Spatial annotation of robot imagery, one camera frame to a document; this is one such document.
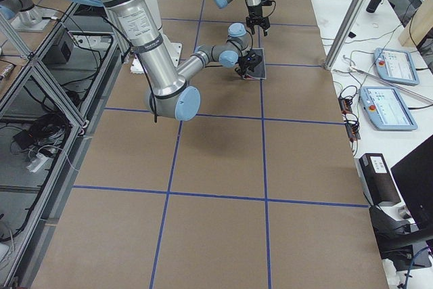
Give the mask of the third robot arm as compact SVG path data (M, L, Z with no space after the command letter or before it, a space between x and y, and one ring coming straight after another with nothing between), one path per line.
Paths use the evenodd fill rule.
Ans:
M42 32L48 25L33 0L1 0L1 14L20 32Z

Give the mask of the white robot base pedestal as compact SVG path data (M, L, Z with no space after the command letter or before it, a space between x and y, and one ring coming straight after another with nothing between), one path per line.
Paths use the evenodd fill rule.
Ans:
M135 53L131 73L144 74L149 70L156 74L174 70L179 65L183 45L172 42L164 36L164 43L143 53Z

